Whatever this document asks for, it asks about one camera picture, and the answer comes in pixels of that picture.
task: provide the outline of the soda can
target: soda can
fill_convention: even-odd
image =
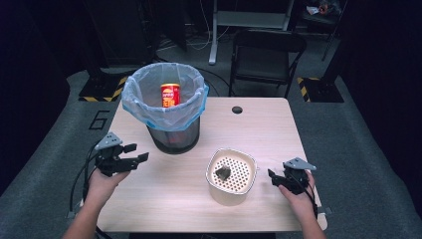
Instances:
[[[161,85],[162,106],[164,108],[174,107],[180,103],[180,86],[179,84],[163,84]]]

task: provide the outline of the mesh trash can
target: mesh trash can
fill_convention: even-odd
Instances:
[[[164,108],[161,85],[180,85],[180,104]],[[191,66],[156,63],[128,77],[121,93],[123,108],[145,123],[155,145],[170,154],[193,148],[199,139],[200,116],[205,111],[209,88]]]

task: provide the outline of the strainer basket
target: strainer basket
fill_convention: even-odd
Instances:
[[[225,180],[216,173],[223,166],[231,170]],[[231,148],[220,148],[212,156],[206,172],[210,194],[222,205],[238,205],[245,201],[256,173],[257,163],[251,155]]]

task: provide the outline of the yellow and black tape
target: yellow and black tape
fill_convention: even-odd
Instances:
[[[301,89],[302,97],[304,98],[305,102],[310,102],[311,97],[310,93],[305,86],[305,80],[313,80],[319,81],[319,78],[298,78],[299,87]]]
[[[127,77],[120,79],[118,85],[110,97],[80,97],[81,102],[115,102],[123,91],[124,83],[126,83]]]

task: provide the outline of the person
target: person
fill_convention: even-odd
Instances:
[[[310,179],[310,186],[307,187],[307,191],[310,195],[312,195],[312,190],[315,188],[315,180],[308,171],[306,171],[306,173]],[[283,185],[280,185],[279,189],[282,194],[289,200],[290,206],[292,207],[296,217],[299,220],[299,223],[301,224],[304,239],[326,238],[325,234],[317,223],[317,219],[314,215],[313,204],[311,203],[307,194],[303,192],[301,194],[294,195],[289,191],[288,188]]]
[[[118,184],[124,180],[128,172],[120,172],[112,177],[103,175],[95,169],[90,178],[90,189],[77,217],[65,232],[63,238],[92,239],[94,238],[100,212],[114,193]]]
[[[111,198],[111,195],[118,184],[129,174],[130,171],[121,172],[112,177],[107,177],[103,175],[99,169],[95,169],[90,178],[90,189],[84,205],[72,225],[65,232],[63,239],[94,238],[101,210],[106,205],[106,202]],[[307,175],[310,179],[310,186],[308,186],[307,191],[309,194],[312,194],[311,190],[315,187],[315,180],[309,172],[307,172]],[[313,205],[308,196],[304,192],[294,195],[283,185],[280,185],[279,189],[289,200],[289,203],[301,224],[304,239],[325,238],[323,231],[317,223]]]

